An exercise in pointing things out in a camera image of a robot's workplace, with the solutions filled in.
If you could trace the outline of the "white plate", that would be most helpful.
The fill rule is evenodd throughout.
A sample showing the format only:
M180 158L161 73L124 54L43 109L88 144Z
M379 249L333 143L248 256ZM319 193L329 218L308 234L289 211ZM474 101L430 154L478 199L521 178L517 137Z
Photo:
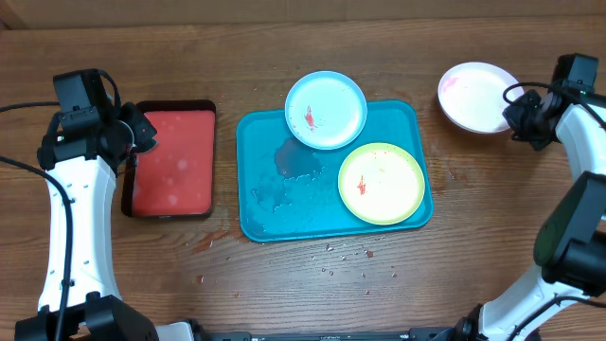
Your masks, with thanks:
M441 77L437 98L455 125L477 134L497 134L509 125L503 116L508 103L503 93L518 81L508 71L481 62L453 66Z

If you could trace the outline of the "yellow-green plate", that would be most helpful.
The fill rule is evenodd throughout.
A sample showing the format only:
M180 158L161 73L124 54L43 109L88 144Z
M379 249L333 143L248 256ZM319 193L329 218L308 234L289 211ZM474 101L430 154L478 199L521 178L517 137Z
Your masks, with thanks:
M410 218L424 199L426 180L419 162L389 143L368 143L351 152L338 172L338 191L347 209L377 225Z

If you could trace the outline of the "light blue plate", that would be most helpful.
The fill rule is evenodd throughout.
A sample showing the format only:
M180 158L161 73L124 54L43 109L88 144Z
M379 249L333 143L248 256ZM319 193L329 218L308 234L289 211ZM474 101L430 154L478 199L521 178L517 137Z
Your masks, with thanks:
M335 71L316 71L299 79L284 106L291 133L317 150L336 150L362 132L367 102L359 85Z

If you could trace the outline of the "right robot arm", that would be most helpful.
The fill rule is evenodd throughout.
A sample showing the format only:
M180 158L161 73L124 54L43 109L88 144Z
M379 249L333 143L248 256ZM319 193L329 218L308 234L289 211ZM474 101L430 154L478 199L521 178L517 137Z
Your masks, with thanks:
M605 292L605 98L579 93L554 128L574 185L544 222L531 267L503 294L476 306L439 340L536 340L538 329L567 307L600 307Z

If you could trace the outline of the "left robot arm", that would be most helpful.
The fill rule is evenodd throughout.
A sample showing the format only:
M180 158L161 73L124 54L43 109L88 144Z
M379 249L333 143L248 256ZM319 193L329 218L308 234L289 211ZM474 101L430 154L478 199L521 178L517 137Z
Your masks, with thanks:
M186 319L154 325L120 298L112 261L111 211L118 166L154 145L156 131L130 102L75 105L49 123L38 150L50 199L48 266L38 313L15 325L17 340L202 340Z

